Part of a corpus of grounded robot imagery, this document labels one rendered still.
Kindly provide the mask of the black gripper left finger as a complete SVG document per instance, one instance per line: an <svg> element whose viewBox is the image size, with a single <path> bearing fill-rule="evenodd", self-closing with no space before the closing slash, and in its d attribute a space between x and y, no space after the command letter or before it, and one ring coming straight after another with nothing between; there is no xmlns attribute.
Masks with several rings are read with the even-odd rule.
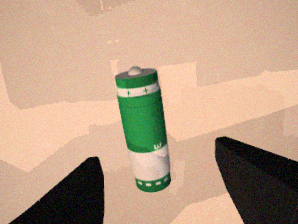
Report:
<svg viewBox="0 0 298 224"><path fill-rule="evenodd" d="M102 224L104 200L100 159L89 157L9 224Z"/></svg>

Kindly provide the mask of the green and white battery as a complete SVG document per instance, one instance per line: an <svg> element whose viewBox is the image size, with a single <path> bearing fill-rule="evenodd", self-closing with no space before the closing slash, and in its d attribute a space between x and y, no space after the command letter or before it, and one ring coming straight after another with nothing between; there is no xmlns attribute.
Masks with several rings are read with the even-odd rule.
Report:
<svg viewBox="0 0 298 224"><path fill-rule="evenodd" d="M114 76L114 81L137 189L158 192L168 188L169 143L157 69L132 67Z"/></svg>

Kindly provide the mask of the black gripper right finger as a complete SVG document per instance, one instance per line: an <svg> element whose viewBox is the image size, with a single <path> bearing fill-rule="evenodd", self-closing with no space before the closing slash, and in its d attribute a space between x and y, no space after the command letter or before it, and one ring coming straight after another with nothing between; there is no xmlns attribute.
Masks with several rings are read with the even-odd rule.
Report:
<svg viewBox="0 0 298 224"><path fill-rule="evenodd" d="M216 163L243 224L298 224L298 161L220 136Z"/></svg>

